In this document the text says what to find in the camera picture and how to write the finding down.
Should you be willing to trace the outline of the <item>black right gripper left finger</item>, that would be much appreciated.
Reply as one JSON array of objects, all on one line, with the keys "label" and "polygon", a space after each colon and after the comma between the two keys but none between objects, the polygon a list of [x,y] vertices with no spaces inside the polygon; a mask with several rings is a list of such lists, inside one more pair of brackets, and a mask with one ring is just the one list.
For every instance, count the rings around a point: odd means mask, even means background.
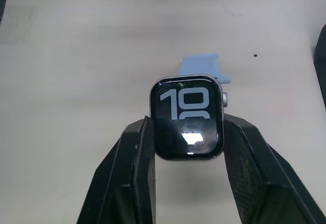
[{"label": "black right gripper left finger", "polygon": [[154,124],[144,117],[122,132],[96,169],[77,223],[155,223]]}]

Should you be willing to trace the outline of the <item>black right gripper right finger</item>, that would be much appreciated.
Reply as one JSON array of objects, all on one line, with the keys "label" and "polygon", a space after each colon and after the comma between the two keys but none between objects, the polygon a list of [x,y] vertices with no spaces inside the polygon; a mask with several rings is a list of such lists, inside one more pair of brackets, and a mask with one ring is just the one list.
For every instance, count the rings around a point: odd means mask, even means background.
[{"label": "black right gripper right finger", "polygon": [[225,115],[224,156],[242,223],[325,223],[292,166],[246,120]]}]

